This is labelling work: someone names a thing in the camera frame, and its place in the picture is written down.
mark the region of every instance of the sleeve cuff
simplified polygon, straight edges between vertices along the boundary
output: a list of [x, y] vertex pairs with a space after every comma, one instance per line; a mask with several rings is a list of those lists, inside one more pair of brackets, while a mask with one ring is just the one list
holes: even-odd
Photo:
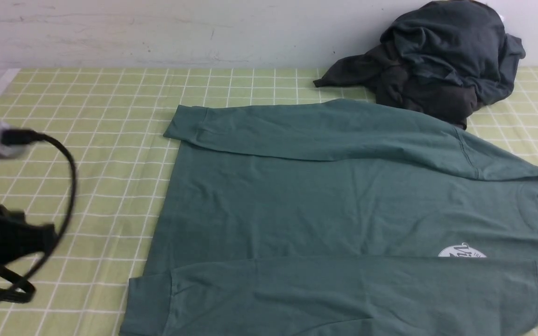
[[171, 274], [130, 279], [128, 301], [120, 336], [158, 336], [169, 317]]
[[179, 105], [176, 115], [174, 115], [163, 136], [177, 140], [190, 140], [196, 136], [206, 115], [207, 108]]

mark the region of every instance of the grid pattern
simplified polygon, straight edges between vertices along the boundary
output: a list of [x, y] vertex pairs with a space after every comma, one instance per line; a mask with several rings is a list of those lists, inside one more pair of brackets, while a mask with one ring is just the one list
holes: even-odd
[[[161, 136], [177, 105], [374, 100], [361, 87], [315, 89], [324, 71], [20, 71], [0, 96], [0, 119], [61, 140], [79, 165], [79, 197], [68, 236], [33, 281], [34, 301], [0, 304], [0, 336], [117, 335], [127, 280], [142, 272], [177, 154], [179, 143]], [[473, 115], [469, 131], [538, 164], [538, 68], [521, 68], [515, 93]], [[68, 180], [55, 148], [32, 147], [25, 160], [0, 161], [0, 203], [26, 210], [29, 223], [59, 223]], [[34, 261], [11, 268], [22, 274]]]

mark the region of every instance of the light green cloth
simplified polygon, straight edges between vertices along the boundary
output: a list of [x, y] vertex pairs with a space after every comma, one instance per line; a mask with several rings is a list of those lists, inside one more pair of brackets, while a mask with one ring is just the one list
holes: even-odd
[[350, 100], [181, 106], [165, 136], [182, 145], [122, 334], [538, 325], [538, 167], [420, 113]]

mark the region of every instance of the black cable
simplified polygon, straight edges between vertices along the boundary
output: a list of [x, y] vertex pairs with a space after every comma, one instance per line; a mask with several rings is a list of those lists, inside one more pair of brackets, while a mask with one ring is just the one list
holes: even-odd
[[57, 235], [57, 239], [53, 243], [53, 247], [47, 253], [43, 254], [42, 258], [34, 266], [32, 266], [32, 268], [30, 268], [30, 270], [28, 270], [28, 272], [26, 272], [26, 274], [24, 274], [20, 280], [13, 283], [13, 285], [11, 285], [5, 292], [0, 294], [0, 302], [5, 300], [6, 296], [13, 295], [18, 288], [22, 287], [26, 282], [28, 282], [28, 280], [34, 276], [39, 269], [41, 269], [45, 262], [49, 260], [49, 257], [51, 257], [56, 247], [59, 245], [60, 240], [62, 240], [64, 234], [66, 234], [66, 231], [68, 231], [68, 226], [70, 224], [70, 220], [72, 219], [74, 204], [76, 202], [76, 192], [78, 188], [78, 172], [76, 162], [74, 161], [71, 153], [68, 151], [68, 149], [66, 149], [66, 147], [64, 147], [64, 145], [62, 145], [61, 142], [52, 138], [51, 136], [48, 136], [47, 134], [37, 133], [32, 130], [10, 130], [8, 132], [6, 144], [28, 144], [37, 141], [44, 141], [55, 146], [66, 157], [66, 159], [68, 159], [68, 163], [70, 164], [71, 185], [66, 215], [62, 221], [62, 226], [59, 230], [59, 234]]

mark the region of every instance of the dark clothing pile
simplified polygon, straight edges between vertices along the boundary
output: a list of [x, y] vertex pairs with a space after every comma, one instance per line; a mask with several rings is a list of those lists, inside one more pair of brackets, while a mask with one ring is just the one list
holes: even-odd
[[338, 60], [316, 87], [364, 85], [378, 104], [466, 129], [466, 118], [514, 89], [521, 40], [495, 10], [471, 0], [433, 1], [398, 17], [381, 44]]

